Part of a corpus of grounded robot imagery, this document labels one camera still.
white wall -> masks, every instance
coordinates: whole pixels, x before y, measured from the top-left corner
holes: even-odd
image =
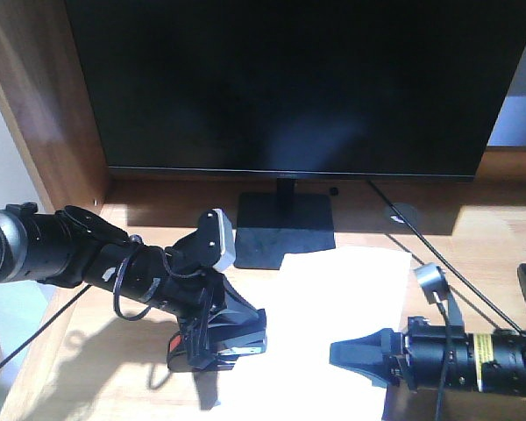
[[[0,209],[7,203],[36,202],[39,195],[19,156],[13,138],[0,113]],[[11,353],[38,328],[53,287],[33,281],[0,284],[0,345]],[[0,407],[26,352],[7,365],[0,377]]]

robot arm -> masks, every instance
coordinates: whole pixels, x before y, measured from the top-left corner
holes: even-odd
[[[414,316],[405,332],[387,328],[332,343],[330,363],[368,377],[373,385],[405,381],[409,390],[436,389],[448,354],[445,388],[526,397],[526,332],[466,333],[442,270],[430,263],[415,273],[429,303],[447,301],[448,325]]]
[[[221,273],[235,258],[231,223],[221,210],[204,212],[195,232],[165,249],[76,206],[53,215],[37,210],[35,203],[0,210],[0,283],[35,279],[74,288],[86,282],[112,292],[115,312],[128,320],[151,308],[172,313],[188,364],[197,369],[231,368],[241,355],[265,352],[265,311]],[[124,316],[121,296],[146,309]]]

black robotic arm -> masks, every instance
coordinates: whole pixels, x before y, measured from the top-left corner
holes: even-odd
[[[112,292],[115,312],[127,320],[151,308],[175,314],[179,348],[193,368],[227,369],[241,355],[265,352],[265,311],[222,274],[235,253],[221,210],[204,212],[195,232],[165,249],[76,206],[53,215],[37,211],[35,203],[0,210],[0,283],[35,279],[74,288],[86,282]],[[124,315],[121,296],[144,303],[145,310]]]

yellow label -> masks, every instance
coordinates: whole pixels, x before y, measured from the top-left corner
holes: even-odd
[[[483,391],[483,375],[481,366],[484,362],[494,360],[493,341],[489,333],[473,334],[473,357],[475,358],[475,374],[477,375],[477,388]]]

wooden desk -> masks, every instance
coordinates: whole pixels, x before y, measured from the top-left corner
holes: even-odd
[[[526,183],[378,184],[392,201],[415,205],[422,212],[420,226],[429,240],[526,329],[526,306],[516,279],[517,265],[526,261]],[[415,237],[385,219],[384,204],[363,182],[301,182],[299,190],[327,193],[332,186],[340,192],[332,198],[338,246],[397,249],[385,234],[395,228],[399,233],[394,233],[393,239],[419,259],[435,261]],[[115,185],[102,216],[129,233],[140,234],[147,244],[171,245],[193,230],[202,211],[222,207],[235,220],[240,191],[272,187],[267,182],[123,181]],[[230,268],[226,274],[248,301],[258,308],[265,307],[258,291],[276,272]],[[478,308],[458,300],[467,331],[493,330],[478,311],[505,327],[453,276],[448,279],[465,300]],[[60,290],[52,306],[58,306],[73,293]],[[123,305],[126,310],[140,308],[126,301]],[[408,286],[402,327],[410,315],[424,315],[433,324],[442,324],[437,310],[425,302],[415,281]],[[92,289],[71,314],[32,346],[0,420],[219,419],[217,411],[200,408],[207,402],[199,402],[194,382],[205,388],[205,398],[208,393],[209,399],[214,399],[215,374],[167,376],[165,347],[176,329],[171,315],[159,311],[152,311],[137,323],[117,319],[110,294]],[[233,373],[219,373],[218,377],[222,380]],[[429,391],[410,395],[405,388],[390,389],[387,419],[432,419],[434,399]],[[359,419],[357,396],[354,405],[352,418]],[[446,420],[526,419],[526,399],[448,393],[445,412]],[[277,408],[277,415],[280,414],[281,409]],[[331,409],[331,415],[339,414]],[[256,419],[256,409],[245,416]]]

